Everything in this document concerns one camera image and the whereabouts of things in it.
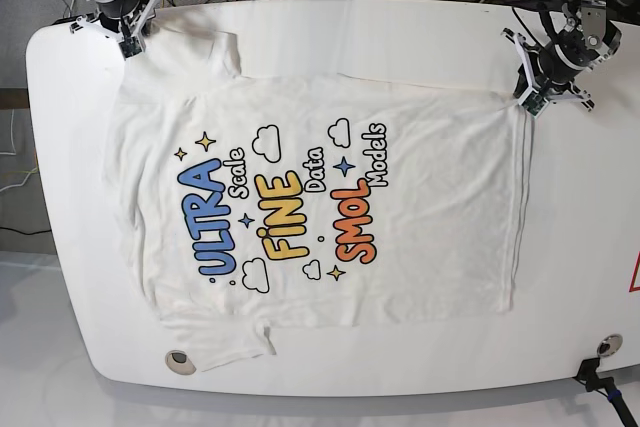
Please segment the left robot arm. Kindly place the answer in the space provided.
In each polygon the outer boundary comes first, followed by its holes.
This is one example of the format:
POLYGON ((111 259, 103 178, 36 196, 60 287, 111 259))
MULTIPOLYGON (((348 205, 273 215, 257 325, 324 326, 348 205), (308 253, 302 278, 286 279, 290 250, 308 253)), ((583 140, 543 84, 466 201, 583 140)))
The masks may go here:
POLYGON ((532 33, 502 31, 521 60, 513 97, 533 117, 564 101, 578 102, 588 111, 595 108, 590 94, 576 85, 576 78, 608 61, 620 47, 622 32, 607 12, 635 15, 639 0, 559 0, 559 5, 565 19, 560 30, 554 27, 547 8, 538 9, 548 37, 544 44, 532 33))

